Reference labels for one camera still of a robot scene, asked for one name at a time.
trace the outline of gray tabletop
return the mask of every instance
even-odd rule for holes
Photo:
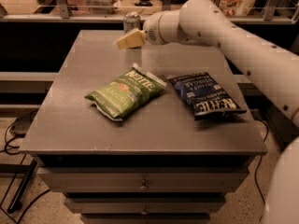
[[[211,47],[168,44],[118,50],[123,31],[81,31],[21,146],[36,154],[235,154],[266,152],[248,111],[226,120],[194,121],[170,83],[123,122],[104,117],[84,95],[128,71],[133,63],[166,81],[208,71],[248,109],[223,55]]]

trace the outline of silver can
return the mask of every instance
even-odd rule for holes
[[[123,16],[123,30],[127,33],[134,28],[140,29],[140,16],[137,12],[131,11]]]

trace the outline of drawer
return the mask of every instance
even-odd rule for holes
[[[73,213],[81,214],[207,214],[216,213],[225,199],[203,197],[202,193],[107,193],[102,198],[67,198],[64,204]]]
[[[207,224],[207,215],[81,215],[85,224]]]
[[[39,168],[37,173],[50,189],[60,192],[230,192],[235,191],[249,173],[246,168],[154,168],[134,171]]]

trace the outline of floor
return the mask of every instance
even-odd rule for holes
[[[16,117],[23,116],[25,111],[20,110],[3,110],[0,109],[0,150],[4,149],[4,136],[7,128],[15,121]],[[265,137],[267,134],[266,126],[256,120],[257,129],[261,136]],[[12,137],[10,132],[7,132],[7,140]],[[21,146],[21,139],[16,139],[10,143],[12,146]],[[280,148],[275,135],[270,130],[266,137],[265,144],[268,148],[268,153],[263,156],[261,165],[257,172],[257,180],[265,197],[273,168],[276,165],[280,155]],[[16,152],[18,149],[11,149],[10,152]],[[23,159],[22,154],[8,155],[0,152],[0,162],[9,164],[19,164]],[[260,157],[257,157],[249,167],[249,176],[241,184],[235,193],[226,195],[227,203],[221,208],[217,214],[212,214],[209,224],[257,224],[263,216],[263,199],[255,184],[255,170],[258,166]],[[23,164],[29,164],[31,157],[25,157]],[[15,211],[12,214],[7,214],[6,211],[10,205],[12,197],[21,182],[22,175],[17,175],[13,181],[9,192],[7,189],[13,180],[12,174],[0,174],[0,223],[1,224],[82,224],[79,215],[72,214],[64,206],[64,196],[61,193],[48,192],[40,197],[29,209],[23,212],[25,208],[32,202],[40,193],[43,193],[48,187],[43,183],[39,176],[34,175],[29,182],[29,185],[24,192],[21,203],[21,210]]]

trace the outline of green chip bag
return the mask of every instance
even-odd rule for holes
[[[165,87],[165,82],[134,63],[131,70],[106,86],[90,92],[85,98],[94,102],[105,116],[122,121]]]

